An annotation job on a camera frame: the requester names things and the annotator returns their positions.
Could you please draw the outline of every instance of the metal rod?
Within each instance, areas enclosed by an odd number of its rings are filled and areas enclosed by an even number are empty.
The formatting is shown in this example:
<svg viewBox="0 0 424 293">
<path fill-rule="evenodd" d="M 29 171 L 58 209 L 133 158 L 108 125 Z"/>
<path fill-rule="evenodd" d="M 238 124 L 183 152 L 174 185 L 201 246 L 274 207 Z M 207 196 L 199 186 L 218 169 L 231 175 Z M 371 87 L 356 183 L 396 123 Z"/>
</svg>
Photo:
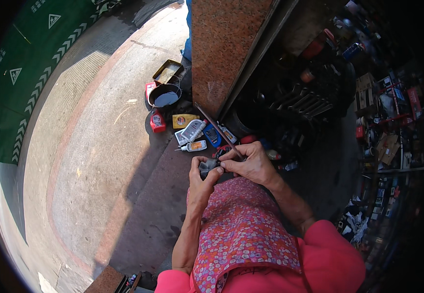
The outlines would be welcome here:
<svg viewBox="0 0 424 293">
<path fill-rule="evenodd" d="M 220 135 L 225 139 L 225 141 L 227 142 L 227 144 L 229 144 L 232 147 L 232 149 L 238 155 L 240 161 L 243 162 L 245 160 L 244 156 L 241 155 L 241 153 L 238 151 L 238 149 L 236 149 L 235 145 L 230 141 L 230 139 L 225 135 L 225 133 L 223 133 L 223 131 L 220 129 L 220 127 L 217 126 L 217 124 L 215 123 L 215 121 L 207 113 L 204 112 L 204 110 L 202 109 L 202 107 L 197 102 L 195 102 L 194 105 L 196 106 L 197 109 L 199 109 L 199 111 L 201 111 L 201 113 L 210 122 L 210 124 L 212 124 L 212 126 L 215 128 L 215 130 L 218 133 L 220 133 Z"/>
</svg>

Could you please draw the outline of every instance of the glue tube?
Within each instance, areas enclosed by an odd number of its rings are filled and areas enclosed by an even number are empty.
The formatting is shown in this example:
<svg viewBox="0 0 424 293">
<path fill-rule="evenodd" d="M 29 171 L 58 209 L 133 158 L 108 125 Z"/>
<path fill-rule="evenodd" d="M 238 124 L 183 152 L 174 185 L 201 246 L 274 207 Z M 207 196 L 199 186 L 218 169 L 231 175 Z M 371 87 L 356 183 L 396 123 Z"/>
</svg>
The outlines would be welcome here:
<svg viewBox="0 0 424 293">
<path fill-rule="evenodd" d="M 193 143 L 187 143 L 185 146 L 181 147 L 180 149 L 175 149 L 175 151 L 187 150 L 191 152 L 191 151 L 199 151 L 203 149 L 207 149 L 207 142 L 205 140 L 201 140 L 201 141 L 193 142 Z"/>
</svg>

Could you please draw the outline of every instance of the granite pillar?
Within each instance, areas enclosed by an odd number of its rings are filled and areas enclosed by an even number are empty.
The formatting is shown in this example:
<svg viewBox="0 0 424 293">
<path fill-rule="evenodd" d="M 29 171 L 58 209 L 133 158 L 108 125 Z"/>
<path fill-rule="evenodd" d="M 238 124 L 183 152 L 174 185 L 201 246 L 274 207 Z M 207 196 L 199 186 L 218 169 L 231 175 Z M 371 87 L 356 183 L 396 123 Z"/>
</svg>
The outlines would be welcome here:
<svg viewBox="0 0 424 293">
<path fill-rule="evenodd" d="M 216 115 L 272 0 L 192 0 L 193 100 Z"/>
</svg>

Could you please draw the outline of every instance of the person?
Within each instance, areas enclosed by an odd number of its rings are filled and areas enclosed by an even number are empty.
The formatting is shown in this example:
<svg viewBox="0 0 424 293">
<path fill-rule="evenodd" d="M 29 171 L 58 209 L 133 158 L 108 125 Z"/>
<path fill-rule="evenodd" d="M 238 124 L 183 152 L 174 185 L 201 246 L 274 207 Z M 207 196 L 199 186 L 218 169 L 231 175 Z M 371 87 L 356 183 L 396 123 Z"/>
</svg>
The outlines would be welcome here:
<svg viewBox="0 0 424 293">
<path fill-rule="evenodd" d="M 207 158 L 192 159 L 172 270 L 159 274 L 155 292 L 355 292 L 365 278 L 358 251 L 331 222 L 315 220 L 259 142 L 236 148 L 248 158 L 222 155 L 205 180 L 198 166 Z M 225 170 L 235 178 L 214 185 Z M 285 231 L 279 208 L 302 238 Z"/>
</svg>

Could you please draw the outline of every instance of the bucket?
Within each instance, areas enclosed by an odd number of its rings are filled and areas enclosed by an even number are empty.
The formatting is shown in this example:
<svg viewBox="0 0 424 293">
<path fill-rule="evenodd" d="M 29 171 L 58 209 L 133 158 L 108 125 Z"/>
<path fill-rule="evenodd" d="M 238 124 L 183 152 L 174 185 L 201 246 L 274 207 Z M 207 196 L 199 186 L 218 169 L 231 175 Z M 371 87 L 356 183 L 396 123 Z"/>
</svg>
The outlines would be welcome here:
<svg viewBox="0 0 424 293">
<path fill-rule="evenodd" d="M 149 105 L 153 108 L 166 109 L 181 98 L 181 88 L 175 84 L 160 84 L 150 92 Z"/>
</svg>

